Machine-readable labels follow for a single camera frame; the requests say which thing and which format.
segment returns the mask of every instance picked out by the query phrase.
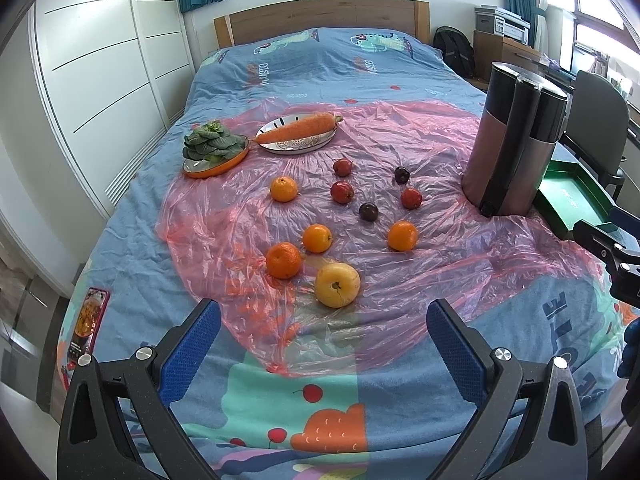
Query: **carrot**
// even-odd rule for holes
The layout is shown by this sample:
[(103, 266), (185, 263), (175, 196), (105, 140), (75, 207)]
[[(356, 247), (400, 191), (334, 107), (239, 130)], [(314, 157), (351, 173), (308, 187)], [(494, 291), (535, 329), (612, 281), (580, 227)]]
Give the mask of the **carrot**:
[(272, 142), (305, 139), (305, 137), (313, 137), (330, 132), (341, 120), (342, 117), (340, 116), (334, 117), (329, 112), (320, 112), (279, 128), (274, 128), (270, 132), (255, 137), (254, 140), (258, 144), (271, 144)]

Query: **black backpack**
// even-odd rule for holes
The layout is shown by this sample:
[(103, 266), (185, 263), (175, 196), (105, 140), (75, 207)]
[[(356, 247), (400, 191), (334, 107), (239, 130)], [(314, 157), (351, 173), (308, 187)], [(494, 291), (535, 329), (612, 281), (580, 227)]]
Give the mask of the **black backpack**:
[(433, 37), (433, 46), (442, 51), (444, 62), (460, 77), (474, 77), (474, 49), (462, 32), (452, 27), (440, 27)]

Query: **white wardrobe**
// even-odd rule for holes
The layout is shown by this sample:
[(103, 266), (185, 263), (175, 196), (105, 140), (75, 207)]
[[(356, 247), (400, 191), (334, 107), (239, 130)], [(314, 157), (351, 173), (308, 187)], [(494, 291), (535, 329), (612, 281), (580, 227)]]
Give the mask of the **white wardrobe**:
[(31, 54), (52, 130), (98, 211), (184, 111), (193, 61), (177, 0), (37, 0)]

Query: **yellow apple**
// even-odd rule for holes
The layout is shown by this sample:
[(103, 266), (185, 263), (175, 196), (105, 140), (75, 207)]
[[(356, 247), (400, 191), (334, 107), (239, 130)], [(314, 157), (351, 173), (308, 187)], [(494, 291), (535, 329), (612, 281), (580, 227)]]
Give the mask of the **yellow apple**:
[(316, 276), (316, 298), (330, 306), (340, 308), (356, 299), (360, 291), (360, 275), (347, 264), (327, 264)]

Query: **green tray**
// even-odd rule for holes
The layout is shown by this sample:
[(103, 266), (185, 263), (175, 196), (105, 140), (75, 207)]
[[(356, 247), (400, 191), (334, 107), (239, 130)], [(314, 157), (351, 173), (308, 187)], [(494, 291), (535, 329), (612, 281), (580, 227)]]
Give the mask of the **green tray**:
[(614, 202), (579, 162), (552, 160), (542, 179), (534, 206), (562, 240), (572, 240), (578, 220), (610, 232), (609, 211)]

